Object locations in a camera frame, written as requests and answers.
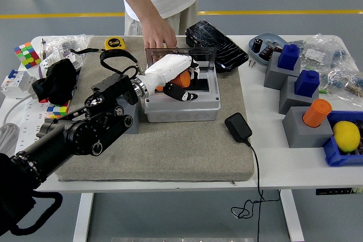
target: gray floor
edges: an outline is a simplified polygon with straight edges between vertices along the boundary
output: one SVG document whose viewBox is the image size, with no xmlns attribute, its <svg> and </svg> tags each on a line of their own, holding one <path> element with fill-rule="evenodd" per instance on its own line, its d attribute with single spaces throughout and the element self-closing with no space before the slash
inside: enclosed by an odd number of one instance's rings
<svg viewBox="0 0 363 242">
<path fill-rule="evenodd" d="M 200 0 L 200 11 L 218 10 L 363 10 L 363 0 Z M 0 0 L 0 15 L 66 12 L 122 12 L 122 0 Z M 343 39 L 362 70 L 362 14 L 200 16 L 227 35 L 322 33 Z M 123 18 L 0 19 L 0 78 L 19 66 L 13 48 L 40 35 L 122 35 Z M 315 190 L 295 190 L 305 241 L 361 241 L 363 195 L 315 196 Z M 276 192 L 266 192 L 274 197 Z M 71 241 L 79 194 L 66 194 L 64 204 L 37 233 L 0 241 Z M 255 191 L 96 194 L 89 241 L 112 237 L 253 237 L 257 217 L 237 220 L 234 205 Z M 49 203 L 39 201 L 44 209 Z M 21 226 L 29 225 L 29 215 Z M 264 203 L 260 241 L 289 241 L 280 202 Z"/>
</svg>

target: rubik's cube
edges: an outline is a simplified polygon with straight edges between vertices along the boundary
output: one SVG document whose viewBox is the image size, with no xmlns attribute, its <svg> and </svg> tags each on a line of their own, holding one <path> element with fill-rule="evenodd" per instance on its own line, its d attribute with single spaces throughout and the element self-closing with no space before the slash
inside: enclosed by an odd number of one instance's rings
<svg viewBox="0 0 363 242">
<path fill-rule="evenodd" d="M 69 111 L 70 100 L 63 105 L 54 105 L 49 103 L 47 107 L 47 113 L 50 118 L 59 118 L 65 116 Z"/>
<path fill-rule="evenodd" d="M 36 54 L 33 46 L 30 43 L 17 46 L 14 48 L 14 51 L 26 69 L 38 65 L 41 62 L 41 59 L 39 58 L 38 54 Z"/>
</svg>

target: yellow tape measure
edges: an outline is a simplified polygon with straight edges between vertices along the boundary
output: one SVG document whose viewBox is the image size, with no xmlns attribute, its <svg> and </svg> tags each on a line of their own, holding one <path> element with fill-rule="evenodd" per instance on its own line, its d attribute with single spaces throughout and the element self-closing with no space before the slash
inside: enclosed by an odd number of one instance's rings
<svg viewBox="0 0 363 242">
<path fill-rule="evenodd" d="M 124 39 L 118 36 L 112 36 L 104 42 L 105 50 L 109 49 L 123 49 L 126 50 Z"/>
</svg>

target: yellow fruit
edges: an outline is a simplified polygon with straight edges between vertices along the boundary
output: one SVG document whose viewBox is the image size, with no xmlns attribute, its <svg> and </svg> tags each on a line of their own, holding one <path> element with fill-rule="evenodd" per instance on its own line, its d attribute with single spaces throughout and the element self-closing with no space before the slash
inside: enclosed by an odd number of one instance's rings
<svg viewBox="0 0 363 242">
<path fill-rule="evenodd" d="M 354 123 L 339 121 L 334 125 L 333 133 L 338 148 L 342 152 L 351 152 L 358 147 L 361 136 Z"/>
</svg>

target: blue dish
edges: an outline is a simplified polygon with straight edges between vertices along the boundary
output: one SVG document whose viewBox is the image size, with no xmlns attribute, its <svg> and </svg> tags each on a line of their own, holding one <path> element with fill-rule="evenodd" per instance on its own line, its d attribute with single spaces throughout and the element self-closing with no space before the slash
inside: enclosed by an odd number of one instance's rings
<svg viewBox="0 0 363 242">
<path fill-rule="evenodd" d="M 255 53 L 252 51 L 252 46 L 254 44 L 254 41 L 255 39 L 261 39 L 262 40 L 262 46 L 261 46 L 261 49 L 258 53 Z M 268 46 L 268 44 L 266 44 L 267 41 L 270 41 L 270 42 L 276 42 L 280 47 L 284 47 L 284 45 L 288 45 L 289 43 L 286 42 L 284 39 L 282 39 L 279 35 L 276 35 L 276 34 L 273 34 L 273 33 L 264 33 L 264 34 L 261 34 L 261 35 L 258 35 L 256 37 L 254 37 L 253 39 L 251 39 L 250 42 L 248 42 L 248 48 L 250 50 L 250 53 L 252 56 L 254 56 L 257 61 L 259 61 L 261 64 L 263 65 L 268 65 L 268 61 L 265 61 L 264 59 L 262 59 L 259 54 L 261 51 L 263 51 L 266 46 Z"/>
</svg>

